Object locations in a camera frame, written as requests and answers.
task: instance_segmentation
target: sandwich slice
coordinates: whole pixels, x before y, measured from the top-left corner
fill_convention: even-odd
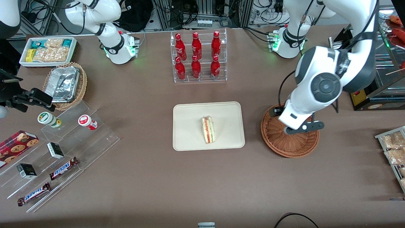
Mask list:
[[[209,144],[215,142],[214,122],[212,121],[212,117],[204,116],[202,123],[202,133],[204,134],[205,143]]]

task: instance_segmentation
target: brown basket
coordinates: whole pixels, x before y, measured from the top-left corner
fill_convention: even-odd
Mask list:
[[[75,103],[81,101],[84,97],[84,94],[86,93],[86,86],[87,86],[86,72],[84,72],[83,68],[79,64],[77,64],[75,62],[70,62],[70,63],[66,63],[63,65],[57,66],[56,68],[63,68],[63,67],[77,67],[80,70],[80,76],[79,76],[79,82],[78,82],[77,88],[76,88],[76,95],[75,95],[76,98],[74,99],[74,101],[72,101],[70,103],[53,103],[56,106],[56,109],[59,111],[65,111],[66,109],[68,109],[69,107],[74,105]],[[45,91],[45,88],[47,87],[47,84],[48,84],[49,76],[51,75],[51,73],[54,69],[52,69],[51,72],[49,72],[47,78],[45,79],[45,83],[42,86],[42,91]]]
[[[286,127],[278,117],[269,115],[269,108],[264,114],[260,130],[266,144],[276,153],[284,157],[304,157],[310,154],[319,142],[319,131],[288,135],[284,133]]]

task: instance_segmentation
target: bottle rack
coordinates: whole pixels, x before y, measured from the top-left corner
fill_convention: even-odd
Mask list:
[[[87,114],[97,121],[98,127],[95,130],[91,131],[78,124],[77,120],[83,114]],[[43,193],[19,207],[19,209],[27,213],[38,210],[120,140],[101,121],[96,114],[96,110],[84,101],[70,107],[60,114],[58,118],[62,120],[61,126],[58,128],[51,128],[50,126],[42,128],[36,134],[40,142],[31,151],[26,151],[0,170],[1,191],[7,195],[7,199],[15,202],[15,207],[18,207],[17,201],[19,198],[25,197],[42,187],[46,182],[49,182],[51,186],[50,192]],[[62,159],[51,156],[47,148],[49,142],[60,145],[64,153]],[[49,174],[73,157],[76,157],[79,163],[51,181]],[[16,167],[20,163],[31,164],[37,177],[31,180],[21,178]]]
[[[201,64],[201,77],[199,79],[195,79],[192,76],[192,56],[193,51],[191,44],[193,42],[193,32],[197,31],[198,36],[201,41],[202,46],[202,59],[200,59]],[[221,40],[221,54],[219,55],[219,63],[220,67],[220,76],[217,80],[211,79],[211,63],[212,63],[212,56],[211,56],[211,42],[213,39],[214,31],[219,31],[220,33],[220,40]],[[177,56],[176,52],[176,39],[175,34],[179,33],[181,35],[181,39],[185,45],[185,52],[187,54],[187,59],[182,61],[185,67],[185,80],[180,81],[175,68],[175,57]],[[226,81],[228,79],[228,69],[227,69],[227,37],[226,37],[226,29],[207,29],[207,30],[183,30],[183,31],[173,31],[171,32],[170,38],[170,48],[172,54],[172,65],[173,65],[173,77],[175,83],[187,83],[187,82],[216,82],[216,81]]]

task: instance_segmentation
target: wooden skewer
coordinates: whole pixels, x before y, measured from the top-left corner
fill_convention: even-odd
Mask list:
[[[390,74],[392,74],[392,73],[396,73],[396,72],[401,71],[401,70],[405,70],[405,68],[402,68],[402,69],[399,69],[399,70],[397,70],[397,71],[393,71],[393,72],[390,72],[390,73],[386,73],[385,75],[390,75]]]

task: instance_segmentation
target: red bottle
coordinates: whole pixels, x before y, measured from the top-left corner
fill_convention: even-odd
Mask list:
[[[191,63],[191,68],[193,69],[193,77],[199,79],[201,77],[201,64],[198,61],[198,57],[193,55],[193,62]]]
[[[218,62],[218,56],[212,58],[211,63],[211,79],[217,80],[220,77],[220,63]]]
[[[198,59],[202,59],[203,50],[201,48],[201,41],[198,38],[198,32],[193,32],[193,43],[191,47],[193,48],[193,55],[196,55]]]
[[[181,40],[181,35],[177,33],[176,37],[176,52],[180,58],[185,61],[187,59],[187,54],[185,53],[185,45],[184,42]]]
[[[178,56],[176,56],[175,61],[176,61],[175,68],[176,68],[177,76],[178,76],[180,81],[184,81],[185,80],[185,68],[184,68],[184,65],[181,62],[180,57],[178,57]]]
[[[220,33],[218,31],[214,32],[214,39],[212,40],[211,43],[211,55],[214,58],[214,56],[220,56],[221,54],[221,41],[220,41]]]

